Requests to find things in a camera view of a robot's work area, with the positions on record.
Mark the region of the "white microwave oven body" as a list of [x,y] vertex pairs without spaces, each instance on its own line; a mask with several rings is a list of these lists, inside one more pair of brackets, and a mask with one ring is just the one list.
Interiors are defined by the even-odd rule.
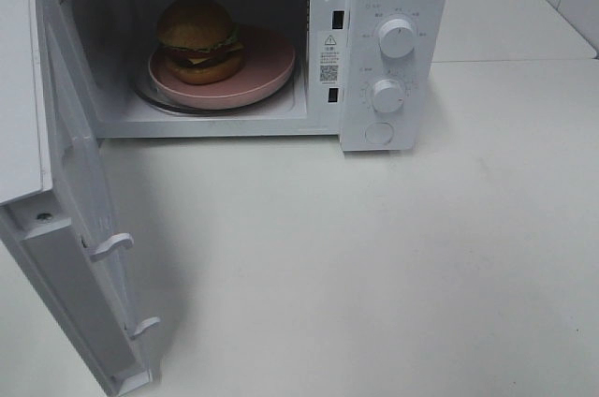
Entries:
[[[99,138],[200,138],[270,135],[336,135],[346,151],[404,150],[415,140],[445,0],[217,0],[239,26],[282,32],[304,67],[306,112],[272,119],[198,118],[161,111],[133,88],[156,46],[155,24],[174,0],[71,0],[95,83],[84,108]],[[416,45],[400,59],[381,53],[376,34],[382,22],[406,16]],[[372,87],[400,81],[406,92],[392,113],[374,110]],[[366,128],[389,123],[394,137],[371,144]]]

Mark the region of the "white lower timer knob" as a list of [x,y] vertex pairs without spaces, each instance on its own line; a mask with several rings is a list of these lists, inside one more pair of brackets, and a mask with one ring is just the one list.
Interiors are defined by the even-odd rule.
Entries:
[[406,98],[406,92],[400,81],[380,80],[372,87],[371,102],[375,111],[392,113],[398,111]]

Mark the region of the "glass microwave turntable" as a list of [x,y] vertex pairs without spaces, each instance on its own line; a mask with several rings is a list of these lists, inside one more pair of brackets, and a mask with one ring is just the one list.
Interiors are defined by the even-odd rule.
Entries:
[[250,59],[228,79],[191,85],[176,80],[160,60],[152,59],[133,88],[149,105],[175,115],[272,119],[306,112],[304,84],[304,67],[296,63],[282,70]]

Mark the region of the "pink round plate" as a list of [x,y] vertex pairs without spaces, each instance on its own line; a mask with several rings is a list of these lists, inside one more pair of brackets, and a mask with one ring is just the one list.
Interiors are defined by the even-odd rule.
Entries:
[[242,25],[238,41],[212,58],[176,60],[158,49],[148,62],[157,89],[175,103],[197,110],[229,110],[277,92],[296,60],[293,44],[277,31]]

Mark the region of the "white microwave door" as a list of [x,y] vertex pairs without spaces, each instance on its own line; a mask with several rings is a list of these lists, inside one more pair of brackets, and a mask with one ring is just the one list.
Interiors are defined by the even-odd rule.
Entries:
[[1,0],[1,239],[101,389],[153,379],[71,0]]

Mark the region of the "white upper power knob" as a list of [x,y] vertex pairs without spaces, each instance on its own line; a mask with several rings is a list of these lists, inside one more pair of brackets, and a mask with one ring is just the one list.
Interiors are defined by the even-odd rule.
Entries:
[[400,59],[412,52],[416,45],[416,28],[403,15],[388,18],[376,31],[381,53],[390,59]]

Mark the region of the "round white door release button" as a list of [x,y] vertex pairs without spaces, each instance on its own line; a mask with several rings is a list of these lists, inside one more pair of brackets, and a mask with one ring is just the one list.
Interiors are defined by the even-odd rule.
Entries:
[[394,128],[389,123],[373,123],[365,130],[365,139],[371,144],[387,145],[394,137]]

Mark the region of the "toy burger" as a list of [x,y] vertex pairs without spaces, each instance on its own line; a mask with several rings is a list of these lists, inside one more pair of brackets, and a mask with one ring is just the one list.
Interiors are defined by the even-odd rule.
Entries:
[[213,0],[177,0],[156,25],[166,68],[179,81],[204,85],[232,77],[242,67],[239,26]]

